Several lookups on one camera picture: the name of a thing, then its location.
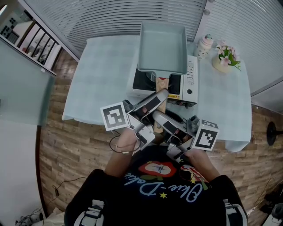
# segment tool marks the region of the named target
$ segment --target black t-shirt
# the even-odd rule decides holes
[[[136,153],[122,179],[94,170],[68,205],[65,225],[73,226],[92,200],[104,202],[104,226],[226,225],[223,200],[242,206],[232,181],[223,175],[208,183],[186,158],[167,157],[166,148]]]

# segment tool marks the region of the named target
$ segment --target star graphic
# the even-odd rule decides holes
[[[192,178],[192,179],[190,180],[190,182],[191,182],[192,184],[195,184],[195,182],[196,182],[195,178]]]
[[[162,193],[162,194],[159,194],[160,195],[160,198],[167,198],[166,196],[167,196],[167,194],[164,194],[164,193]]]

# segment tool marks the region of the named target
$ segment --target light blue tablecloth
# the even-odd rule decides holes
[[[128,99],[126,95],[129,71],[139,36],[108,36],[88,39],[68,93],[63,120],[103,125],[100,107]],[[194,44],[188,45],[192,54]],[[211,50],[199,61],[199,100],[192,108],[167,104],[167,108],[184,118],[196,114],[218,124],[218,139],[226,141],[226,149],[240,151],[251,139],[252,110],[249,81],[245,64],[222,74],[212,67]]]

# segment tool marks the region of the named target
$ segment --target white marker cube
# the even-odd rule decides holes
[[[199,120],[199,128],[195,136],[192,148],[211,151],[215,145],[219,133],[216,123],[204,119]]]
[[[129,126],[123,102],[101,107],[100,111],[106,131]]]

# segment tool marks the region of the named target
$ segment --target cable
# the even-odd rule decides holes
[[[263,189],[261,195],[260,195],[260,196],[258,197],[258,199],[255,201],[255,203],[254,203],[254,205],[253,205],[253,208],[250,209],[250,210],[247,212],[247,215],[248,215],[248,216],[251,214],[251,212],[253,212],[253,211],[255,210],[255,208],[257,208],[257,207],[264,201],[264,199],[263,199],[262,201],[260,201],[260,203],[258,203],[258,204],[256,205],[257,201],[258,201],[258,200],[261,198],[261,196],[263,195],[263,193],[264,193],[264,191],[265,191],[265,189],[266,189],[266,187],[267,187],[267,185],[268,185],[268,183],[269,183],[269,181],[270,181],[271,179],[273,179],[274,183],[276,184],[276,181],[275,181],[275,179],[274,179],[273,177],[271,177],[271,178],[268,180],[268,182],[266,183],[266,185],[265,185],[265,187],[264,187],[264,189]],[[283,181],[283,180],[281,180],[277,185],[275,185],[275,186],[273,187],[273,189],[272,189],[270,192],[272,192],[279,184],[281,184],[282,181]]]
[[[70,181],[62,181],[62,182],[59,184],[59,186],[58,186],[57,188],[56,188],[54,185],[52,185],[52,188],[53,188],[54,191],[55,191],[55,196],[56,196],[56,198],[52,199],[52,200],[46,205],[46,207],[47,207],[51,202],[53,202],[54,200],[56,200],[56,199],[58,198],[58,196],[59,196],[59,191],[58,191],[58,189],[62,186],[63,183],[76,181],[76,180],[79,180],[79,179],[82,179],[82,178],[83,178],[83,179],[87,179],[86,177],[79,177],[79,178],[77,178],[77,179],[70,180]],[[26,219],[30,218],[31,216],[39,216],[39,215],[37,215],[36,213],[38,213],[39,211],[41,211],[42,208],[43,208],[43,207],[41,207],[40,209],[39,209],[39,208],[35,209],[34,211],[32,211],[32,213],[31,213],[30,215],[27,215],[27,216],[25,216],[25,217],[21,216],[21,217],[20,217],[20,221],[18,221],[18,222],[16,221],[16,224],[17,224],[17,223],[20,223],[20,225],[21,225]]]
[[[116,133],[118,133],[118,135],[121,135],[119,132],[117,132],[117,130],[110,130],[111,131],[111,133],[113,133],[115,136],[117,136],[117,134],[115,134],[113,131],[115,131]]]
[[[117,138],[117,137],[120,137],[120,135],[118,135],[118,136],[115,136],[115,137],[113,137],[111,140],[110,140],[110,142],[109,142],[109,147],[111,148],[111,150],[112,151],[114,151],[114,152],[116,152],[116,153],[119,153],[119,154],[129,154],[129,153],[133,153],[134,151],[136,151],[137,149],[139,149],[140,147],[141,147],[141,141],[138,139],[138,141],[139,141],[139,146],[136,148],[136,149],[134,149],[134,150],[132,150],[132,151],[116,151],[116,150],[114,150],[112,147],[111,147],[111,142],[112,142],[112,140],[114,140],[115,138]]]
[[[262,200],[262,201],[261,201],[260,203],[258,203],[257,206],[256,206],[257,201],[261,198],[262,194],[264,193],[264,191],[265,191],[265,189],[266,189],[266,187],[267,187],[267,185],[268,185],[268,183],[269,183],[269,181],[270,181],[271,179],[273,179],[274,183],[276,184],[275,179],[274,179],[273,177],[271,177],[271,178],[268,180],[268,182],[266,183],[266,185],[265,185],[265,187],[264,187],[264,190],[262,191],[261,195],[260,195],[260,196],[258,197],[258,199],[255,201],[255,203],[254,203],[254,205],[253,205],[253,208],[257,208],[257,207],[259,206],[259,204],[261,204],[261,203],[263,202],[263,200]]]

